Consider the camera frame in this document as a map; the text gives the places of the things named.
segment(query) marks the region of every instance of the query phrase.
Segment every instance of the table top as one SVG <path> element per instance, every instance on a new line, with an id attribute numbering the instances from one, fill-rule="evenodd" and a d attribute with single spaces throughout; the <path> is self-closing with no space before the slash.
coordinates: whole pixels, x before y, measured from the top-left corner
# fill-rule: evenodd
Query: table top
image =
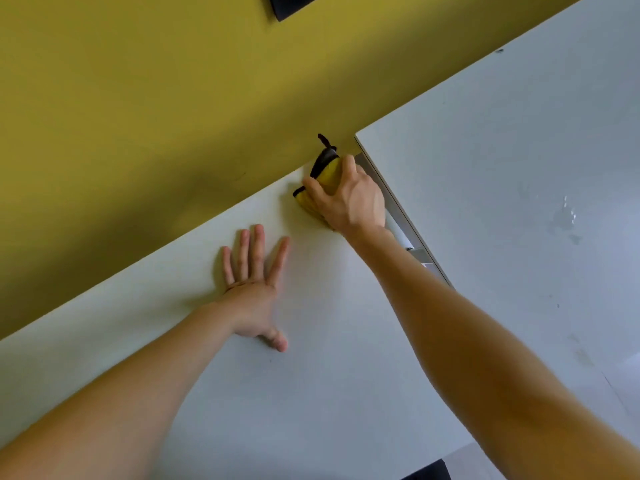
<path id="1" fill-rule="evenodd" d="M 298 170 L 0 342 L 0 444 L 155 339 L 216 288 L 236 231 L 292 238 L 276 320 L 233 337 L 183 404 L 155 478 L 402 478 L 468 444 L 370 270 L 291 197 Z"/>
<path id="2" fill-rule="evenodd" d="M 640 351 L 640 0 L 582 0 L 357 138 L 452 285 L 562 379 Z"/>

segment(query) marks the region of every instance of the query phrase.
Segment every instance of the white tile floor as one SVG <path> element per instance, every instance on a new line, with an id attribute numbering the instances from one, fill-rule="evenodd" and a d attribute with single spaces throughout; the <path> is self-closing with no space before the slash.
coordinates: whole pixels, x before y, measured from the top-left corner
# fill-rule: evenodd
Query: white tile floor
<path id="1" fill-rule="evenodd" d="M 640 354 L 604 371 L 574 393 L 597 416 L 640 447 Z M 444 458 L 452 480 L 504 480 L 480 446 L 472 443 Z"/>

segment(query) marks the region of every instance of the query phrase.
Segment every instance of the person's left arm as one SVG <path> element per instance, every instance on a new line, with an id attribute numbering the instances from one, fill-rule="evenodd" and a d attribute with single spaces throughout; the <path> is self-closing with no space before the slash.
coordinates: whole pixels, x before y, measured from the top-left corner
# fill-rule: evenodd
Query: person's left arm
<path id="1" fill-rule="evenodd" d="M 264 275 L 264 229 L 241 234 L 236 270 L 223 249 L 227 292 L 108 370 L 0 451 L 0 478 L 133 479 L 146 476 L 185 396 L 233 333 L 287 340 L 271 307 L 289 249 L 280 243 Z"/>

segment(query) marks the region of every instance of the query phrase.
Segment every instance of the yellow wall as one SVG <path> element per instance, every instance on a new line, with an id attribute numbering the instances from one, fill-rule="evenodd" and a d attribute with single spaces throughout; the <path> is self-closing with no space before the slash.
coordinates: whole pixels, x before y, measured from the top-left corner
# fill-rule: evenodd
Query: yellow wall
<path id="1" fill-rule="evenodd" d="M 0 0 L 0 337 L 574 1 Z"/>

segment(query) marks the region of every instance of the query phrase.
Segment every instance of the person's right arm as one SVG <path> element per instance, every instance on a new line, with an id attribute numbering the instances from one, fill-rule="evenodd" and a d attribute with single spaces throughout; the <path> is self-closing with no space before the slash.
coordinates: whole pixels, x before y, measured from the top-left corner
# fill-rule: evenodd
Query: person's right arm
<path id="1" fill-rule="evenodd" d="M 329 196 L 304 185 L 378 278 L 427 377 L 510 480 L 640 478 L 640 452 L 521 341 L 439 281 L 384 228 L 382 193 L 353 157 Z"/>

